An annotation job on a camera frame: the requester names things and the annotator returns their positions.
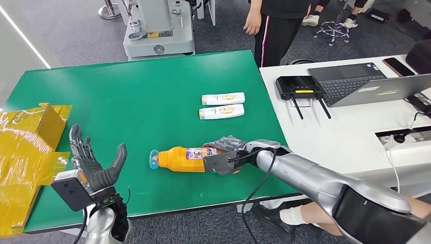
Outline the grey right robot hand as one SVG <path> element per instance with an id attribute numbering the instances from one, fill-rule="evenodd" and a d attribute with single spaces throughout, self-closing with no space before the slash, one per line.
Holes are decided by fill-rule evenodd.
<path id="1" fill-rule="evenodd" d="M 202 147 L 209 147 L 216 149 L 216 154 L 229 153 L 232 151 L 243 150 L 248 142 L 238 139 L 232 135 L 224 136 L 216 141 L 207 142 L 202 145 Z M 218 175 L 224 176 L 228 174 L 235 174 L 240 171 L 239 166 L 233 166 L 233 163 L 221 164 L 220 166 L 214 163 L 209 164 L 206 160 L 203 160 L 205 172 L 217 173 Z"/>

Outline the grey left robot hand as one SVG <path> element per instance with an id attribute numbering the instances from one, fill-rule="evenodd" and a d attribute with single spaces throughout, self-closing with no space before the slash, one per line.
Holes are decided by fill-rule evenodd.
<path id="1" fill-rule="evenodd" d="M 104 169 L 95 157 L 90 137 L 82 139 L 82 131 L 78 124 L 72 125 L 69 131 L 69 141 L 73 154 L 72 159 L 79 164 L 92 191 L 97 192 L 111 187 L 117 182 L 127 158 L 127 147 L 124 143 L 118 146 L 111 166 Z"/>

